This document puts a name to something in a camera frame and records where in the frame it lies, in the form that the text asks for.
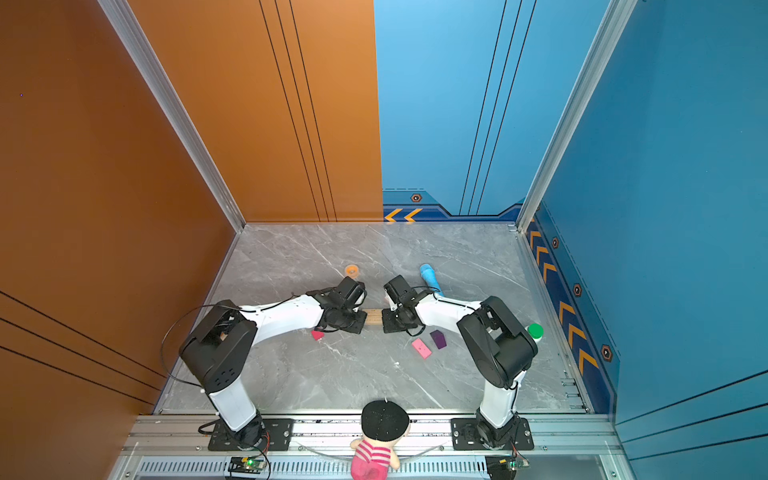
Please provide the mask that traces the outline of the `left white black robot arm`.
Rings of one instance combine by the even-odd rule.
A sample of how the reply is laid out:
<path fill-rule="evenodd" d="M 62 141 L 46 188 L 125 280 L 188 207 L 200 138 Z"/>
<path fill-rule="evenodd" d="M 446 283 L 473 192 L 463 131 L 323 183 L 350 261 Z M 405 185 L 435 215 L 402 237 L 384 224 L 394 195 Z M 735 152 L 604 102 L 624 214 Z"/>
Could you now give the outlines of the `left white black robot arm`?
<path fill-rule="evenodd" d="M 367 314 L 361 310 L 365 284 L 345 277 L 336 286 L 308 291 L 271 304 L 238 306 L 222 300 L 190 332 L 179 356 L 216 409 L 227 433 L 255 443 L 263 429 L 260 412 L 241 375 L 251 348 L 298 330 L 358 334 Z"/>

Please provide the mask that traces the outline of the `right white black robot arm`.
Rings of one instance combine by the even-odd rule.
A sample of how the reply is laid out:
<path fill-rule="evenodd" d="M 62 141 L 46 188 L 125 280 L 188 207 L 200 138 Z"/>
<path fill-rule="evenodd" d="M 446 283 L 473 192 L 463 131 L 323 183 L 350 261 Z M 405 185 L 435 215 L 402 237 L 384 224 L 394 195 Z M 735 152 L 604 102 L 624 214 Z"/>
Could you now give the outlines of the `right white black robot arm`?
<path fill-rule="evenodd" d="M 490 448 L 513 440 L 523 419 L 516 403 L 523 379 L 538 354 L 543 327 L 522 325 L 504 301 L 450 299 L 429 286 L 412 286 L 402 276 L 384 285 L 389 307 L 382 311 L 387 333 L 418 336 L 428 327 L 459 334 L 485 380 L 476 414 L 480 439 Z"/>

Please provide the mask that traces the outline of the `pink wood block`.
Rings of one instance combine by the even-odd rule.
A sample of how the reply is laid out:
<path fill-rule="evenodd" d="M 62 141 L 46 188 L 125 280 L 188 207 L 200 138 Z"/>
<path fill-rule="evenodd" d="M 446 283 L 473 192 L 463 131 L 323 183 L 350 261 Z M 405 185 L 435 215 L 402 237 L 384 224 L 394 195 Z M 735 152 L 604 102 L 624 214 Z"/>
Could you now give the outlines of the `pink wood block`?
<path fill-rule="evenodd" d="M 427 359 L 432 355 L 432 351 L 420 338 L 417 338 L 416 340 L 412 341 L 411 346 L 422 359 Z"/>

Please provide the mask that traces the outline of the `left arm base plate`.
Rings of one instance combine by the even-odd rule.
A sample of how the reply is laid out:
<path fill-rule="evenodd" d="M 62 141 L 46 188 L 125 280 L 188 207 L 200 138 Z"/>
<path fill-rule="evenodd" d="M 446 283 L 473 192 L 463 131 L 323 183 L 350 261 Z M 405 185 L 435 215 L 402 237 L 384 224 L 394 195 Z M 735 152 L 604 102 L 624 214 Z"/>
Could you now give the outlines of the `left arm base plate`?
<path fill-rule="evenodd" d="M 223 420 L 202 425 L 198 432 L 209 436 L 209 451 L 283 452 L 290 446 L 294 421 L 290 418 L 255 417 L 235 432 Z"/>

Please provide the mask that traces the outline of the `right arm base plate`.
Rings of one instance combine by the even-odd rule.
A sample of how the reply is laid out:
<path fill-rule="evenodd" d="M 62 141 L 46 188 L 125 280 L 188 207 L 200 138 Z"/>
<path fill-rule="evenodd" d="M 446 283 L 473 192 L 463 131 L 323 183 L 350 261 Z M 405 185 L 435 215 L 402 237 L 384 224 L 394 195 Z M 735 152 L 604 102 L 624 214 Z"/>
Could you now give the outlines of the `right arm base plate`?
<path fill-rule="evenodd" d="M 532 451 L 535 448 L 529 422 L 519 416 L 514 416 L 501 428 L 493 427 L 484 419 L 454 418 L 451 420 L 451 435 L 456 451 Z"/>

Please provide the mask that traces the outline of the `natural wood block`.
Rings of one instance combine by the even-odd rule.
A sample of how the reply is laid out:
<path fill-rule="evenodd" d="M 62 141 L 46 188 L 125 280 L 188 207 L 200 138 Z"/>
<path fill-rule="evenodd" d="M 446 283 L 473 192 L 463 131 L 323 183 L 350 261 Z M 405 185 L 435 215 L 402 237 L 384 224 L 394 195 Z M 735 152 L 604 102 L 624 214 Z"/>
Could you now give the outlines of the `natural wood block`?
<path fill-rule="evenodd" d="M 366 309 L 366 325 L 367 326 L 382 326 L 382 310 L 380 309 Z"/>

